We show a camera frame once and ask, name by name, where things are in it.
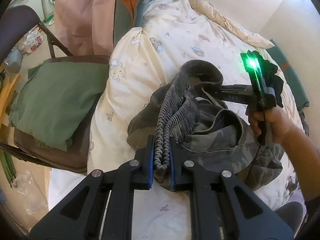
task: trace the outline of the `plastic bag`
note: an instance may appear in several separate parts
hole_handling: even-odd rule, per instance
[[[25,46],[28,53],[32,53],[37,49],[39,44],[43,42],[43,36],[39,33],[39,27],[32,29],[26,36]]]
[[[35,184],[29,170],[17,175],[12,185],[19,193],[19,198],[24,203],[28,215],[41,209],[48,209],[47,201]]]

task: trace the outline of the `black cloth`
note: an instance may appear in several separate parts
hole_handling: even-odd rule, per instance
[[[309,219],[295,240],[318,240],[320,239],[320,196],[305,202],[305,204]]]
[[[303,207],[300,202],[292,201],[281,208],[277,209],[275,213],[292,229],[296,234],[299,230],[303,220]]]
[[[307,136],[309,136],[309,125],[306,123],[306,120],[305,120],[305,114],[302,110],[298,111],[299,112],[299,115],[300,115],[300,119],[301,119],[301,123],[302,123],[302,127],[304,129],[304,132]]]
[[[278,66],[272,64],[270,61],[266,59],[263,59],[263,57],[256,50],[252,53],[257,56],[259,65],[263,66],[263,68],[261,68],[263,78],[266,82],[267,87],[272,87],[274,89],[277,105],[283,107],[281,93],[284,82],[281,79],[281,77],[275,75],[278,71]]]

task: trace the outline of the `metal screw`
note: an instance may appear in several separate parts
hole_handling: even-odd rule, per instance
[[[227,170],[223,171],[221,174],[225,178],[230,178],[232,175],[231,171],[227,171]]]
[[[95,178],[96,177],[100,177],[102,174],[102,172],[100,170],[94,170],[91,175],[94,176]]]
[[[184,162],[184,165],[185,165],[186,167],[193,167],[193,165],[195,165],[195,163],[194,163],[193,161],[185,161],[185,162]]]
[[[139,161],[138,160],[131,160],[130,162],[129,162],[129,164],[131,165],[131,166],[138,166],[139,165]]]

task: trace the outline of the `green pillow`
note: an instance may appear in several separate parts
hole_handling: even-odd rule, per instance
[[[28,81],[11,106],[17,129],[49,147],[67,150],[67,140],[106,88],[109,65],[43,63],[28,70]]]

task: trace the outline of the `pillow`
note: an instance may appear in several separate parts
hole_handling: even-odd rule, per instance
[[[141,27],[142,17],[152,0],[116,0],[113,46],[133,27]]]
[[[105,64],[55,62],[28,70],[28,81],[11,106],[12,125],[48,147],[67,150],[67,141],[105,90]]]

